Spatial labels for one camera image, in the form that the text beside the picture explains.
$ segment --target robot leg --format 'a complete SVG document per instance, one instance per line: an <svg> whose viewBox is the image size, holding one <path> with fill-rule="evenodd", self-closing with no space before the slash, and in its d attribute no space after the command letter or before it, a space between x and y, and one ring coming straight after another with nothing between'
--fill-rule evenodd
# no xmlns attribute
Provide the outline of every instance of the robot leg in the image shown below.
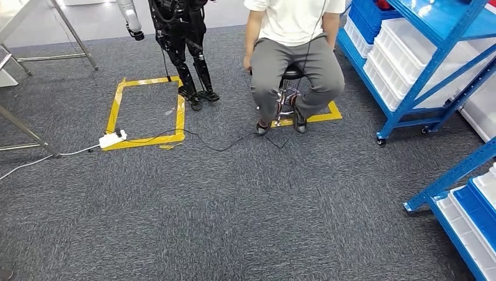
<svg viewBox="0 0 496 281"><path fill-rule="evenodd" d="M212 81L203 55L203 38L206 32L205 23L201 11L190 12L190 15L191 24L188 25L190 28L186 31L186 45L194 59L193 65L195 66L198 77L205 86L205 89L198 94L210 102L218 101L219 96L213 91Z"/></svg>
<svg viewBox="0 0 496 281"><path fill-rule="evenodd" d="M173 38L170 35L163 36L161 34L161 32L157 32L156 40L160 47L169 55L169 58L176 67L179 78L182 81L182 86L179 88L179 95L188 101L194 111L198 111L202 108L202 103L198 98L197 89L193 82L193 77L191 77L190 70L185 64L184 38Z"/></svg>

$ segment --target red item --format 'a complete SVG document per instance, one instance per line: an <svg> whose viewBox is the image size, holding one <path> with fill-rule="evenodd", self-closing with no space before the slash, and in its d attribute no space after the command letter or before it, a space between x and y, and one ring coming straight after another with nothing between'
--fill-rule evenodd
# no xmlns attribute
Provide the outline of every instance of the red item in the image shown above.
<svg viewBox="0 0 496 281"><path fill-rule="evenodd" d="M376 1L376 5L381 9L381 10L387 10L389 9L391 6L389 5L388 2L386 2L386 0L377 0Z"/></svg>

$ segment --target white t-shirt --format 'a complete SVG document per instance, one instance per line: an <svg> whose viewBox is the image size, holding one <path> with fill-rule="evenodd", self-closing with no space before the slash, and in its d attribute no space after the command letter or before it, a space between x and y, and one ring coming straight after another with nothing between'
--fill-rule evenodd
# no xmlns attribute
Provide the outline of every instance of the white t-shirt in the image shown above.
<svg viewBox="0 0 496 281"><path fill-rule="evenodd" d="M266 12L259 38L299 46L323 32L325 12L343 13L346 0L244 0L244 5L252 11Z"/></svg>

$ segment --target gray pants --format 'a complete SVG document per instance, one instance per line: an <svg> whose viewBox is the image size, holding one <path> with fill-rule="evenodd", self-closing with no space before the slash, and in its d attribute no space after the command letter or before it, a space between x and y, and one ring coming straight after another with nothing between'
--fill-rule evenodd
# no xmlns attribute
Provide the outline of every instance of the gray pants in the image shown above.
<svg viewBox="0 0 496 281"><path fill-rule="evenodd" d="M260 107L264 123L275 119L279 83L290 64L298 66L310 81L310 90L296 100L297 112L305 119L326 107L345 87L343 72L327 44L325 33L307 44L295 47L287 47L266 38L259 39L250 64L253 98Z"/></svg>

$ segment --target black shoe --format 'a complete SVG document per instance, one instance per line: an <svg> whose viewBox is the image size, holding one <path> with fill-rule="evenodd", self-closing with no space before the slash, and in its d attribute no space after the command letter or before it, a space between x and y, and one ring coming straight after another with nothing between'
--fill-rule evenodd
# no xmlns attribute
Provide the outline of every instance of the black shoe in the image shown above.
<svg viewBox="0 0 496 281"><path fill-rule="evenodd" d="M261 120L259 119L259 121L257 122L257 135L263 136L268 132L268 130L270 130L272 124L269 123L267 126L262 126L260 122Z"/></svg>
<svg viewBox="0 0 496 281"><path fill-rule="evenodd" d="M215 94L215 92L213 91L200 91L198 92L198 96L200 98L206 99L209 102L215 102L220 99L219 95Z"/></svg>
<svg viewBox="0 0 496 281"><path fill-rule="evenodd" d="M200 99L198 98L198 93L189 94L186 90L186 87L179 87L179 95L181 95L191 106L194 111L199 111L202 109L203 105Z"/></svg>
<svg viewBox="0 0 496 281"><path fill-rule="evenodd" d="M293 126L298 133L306 132L306 119L299 113L296 108L296 96L291 99L290 105L293 107Z"/></svg>

